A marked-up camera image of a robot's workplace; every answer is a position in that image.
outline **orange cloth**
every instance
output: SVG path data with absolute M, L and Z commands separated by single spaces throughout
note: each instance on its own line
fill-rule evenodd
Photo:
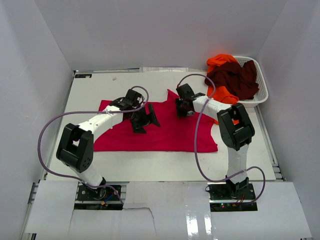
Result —
M 213 91 L 214 87 L 209 86 L 206 95 L 210 96 Z M 224 104 L 235 104 L 239 101 L 239 98 L 229 93 L 225 86 L 218 86 L 216 88 L 215 93 L 213 94 L 213 99 Z
M 210 73 L 215 66 L 221 66 L 222 64 L 225 64 L 226 62 L 232 63 L 235 62 L 237 63 L 237 60 L 231 56 L 231 55 L 227 55 L 227 54 L 219 54 L 215 57 L 209 58 L 208 61 L 206 61 L 206 64 L 209 66 L 208 70 L 206 71 L 207 73 Z
M 225 63 L 232 63 L 232 62 L 236 62 L 237 60 L 231 56 L 231 55 L 227 55 L 227 54 L 219 54 L 215 57 L 209 58 L 206 61 L 206 64 L 208 65 L 208 70 L 207 73 L 210 73 L 216 66 L 221 66 L 222 64 Z M 210 96 L 210 94 L 212 94 L 212 92 L 214 91 L 214 87 L 213 86 L 209 86 L 206 95 Z M 239 98 L 237 96 L 232 95 L 230 92 L 228 92 L 227 88 L 225 86 L 219 86 L 215 89 L 215 93 L 213 94 L 212 98 L 214 100 L 219 101 L 220 103 L 224 103 L 224 104 L 235 104 L 236 102 L 239 101 Z

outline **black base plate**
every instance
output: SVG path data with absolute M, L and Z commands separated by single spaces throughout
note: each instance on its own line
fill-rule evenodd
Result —
M 240 205 L 233 206 L 232 203 L 210 203 L 210 211 L 214 212 L 251 212 L 258 211 L 257 203 L 245 204 L 241 203 Z
M 244 195 L 244 200 L 254 200 L 256 198 L 254 186 L 252 183 L 248 187 L 242 188 L 236 193 L 232 193 L 227 184 L 211 184 L 207 187 L 211 200 L 237 200 Z
M 76 203 L 74 205 L 75 210 L 112 210 L 121 211 L 123 209 L 122 204 L 83 204 Z
M 114 187 L 117 191 L 118 194 L 121 196 L 121 185 L 111 185 L 112 187 Z M 112 195 L 114 193 L 114 191 L 111 188 L 106 188 L 105 189 L 105 197 L 101 199 L 101 201 L 107 199 L 110 195 Z M 79 186 L 79 190 L 78 190 L 78 194 L 76 196 L 76 199 L 78 201 L 97 201 L 97 199 L 95 199 L 90 192 L 88 191 L 87 187 L 84 185 L 80 185 Z M 118 201 L 118 197 L 116 194 L 113 194 L 113 196 L 109 199 L 109 201 Z

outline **red cloth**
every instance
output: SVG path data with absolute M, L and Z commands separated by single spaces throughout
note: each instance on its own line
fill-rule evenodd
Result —
M 145 127 L 146 134 L 133 133 L 129 120 L 115 125 L 102 134 L 94 143 L 93 150 L 101 151 L 168 151 L 193 152 L 194 137 L 198 113 L 193 116 L 178 118 L 174 92 L 168 90 L 167 100 L 153 102 L 153 108 L 161 127 L 150 124 Z M 99 111 L 102 111 L 111 101 L 102 100 Z M 212 153 L 218 150 L 211 136 L 214 124 L 212 118 L 202 115 L 198 137 L 197 150 L 199 153 Z
M 225 86 L 229 93 L 239 98 L 239 100 L 253 99 L 259 91 L 256 83 L 257 69 L 254 61 L 247 61 L 243 67 L 237 62 L 226 62 L 215 67 L 207 74 L 212 79 L 216 87 Z M 204 83 L 211 86 L 207 79 Z

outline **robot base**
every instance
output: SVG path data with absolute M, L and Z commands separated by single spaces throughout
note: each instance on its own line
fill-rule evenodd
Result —
M 238 194 L 242 191 L 242 189 L 246 189 L 249 185 L 249 178 L 246 177 L 245 180 L 241 181 L 241 182 L 237 182 L 237 183 L 233 183 L 230 179 L 225 181 L 227 185 L 230 186 L 232 192 L 234 194 Z
M 114 187 L 118 194 L 121 196 L 121 185 L 112 185 L 112 187 Z M 105 200 L 107 199 L 109 196 L 111 196 L 113 194 L 113 196 L 109 199 L 109 201 L 119 201 L 118 197 L 116 194 L 114 194 L 114 191 L 111 188 L 106 188 L 105 189 L 105 196 L 101 199 L 97 199 L 92 192 L 90 191 L 90 189 L 84 185 L 80 185 L 79 189 L 78 189 L 78 193 L 76 196 L 76 200 L 78 201 L 97 201 L 97 200 Z
M 208 185 L 206 191 L 210 193 L 211 212 L 248 212 L 258 210 L 256 202 L 246 204 L 246 202 L 251 202 L 256 198 L 255 190 L 251 183 L 236 193 L 233 192 L 229 184 L 211 184 Z

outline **garment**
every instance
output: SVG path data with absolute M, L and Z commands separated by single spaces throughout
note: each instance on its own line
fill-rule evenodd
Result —
M 206 64 L 208 65 L 207 73 L 210 73 L 215 67 L 219 67 L 225 63 L 237 63 L 237 60 L 233 56 L 227 54 L 219 54 L 215 57 L 211 57 L 206 61 Z M 208 87 L 207 96 L 210 96 L 213 91 L 214 87 L 210 85 Z M 212 98 L 224 104 L 235 104 L 239 101 L 239 98 L 228 92 L 225 86 L 216 87 Z
M 197 118 L 193 116 L 178 118 L 175 99 L 178 95 L 168 90 L 165 102 L 153 102 L 155 115 L 161 127 L 150 124 L 145 127 L 146 134 L 133 133 L 129 120 L 115 125 L 102 134 L 94 143 L 94 151 L 173 151 L 193 152 Z M 103 110 L 111 101 L 101 101 L 99 110 Z M 212 153 L 218 150 L 211 136 L 214 121 L 203 115 L 200 120 L 197 147 L 200 153 Z
M 253 99 L 259 90 L 256 83 L 257 70 L 254 61 L 247 61 L 243 67 L 237 62 L 226 62 L 215 67 L 207 76 L 212 79 L 216 87 L 225 86 L 229 93 L 240 100 Z
M 214 87 L 212 85 L 208 86 L 206 95 L 210 96 L 213 91 L 214 91 Z M 232 95 L 230 92 L 228 92 L 225 86 L 218 86 L 215 89 L 215 93 L 213 94 L 212 98 L 224 104 L 236 104 L 239 101 L 239 98 Z
M 207 73 L 210 73 L 215 67 L 219 67 L 225 63 L 237 63 L 237 60 L 233 56 L 227 54 L 219 54 L 215 57 L 211 57 L 206 61 L 206 64 L 208 65 Z

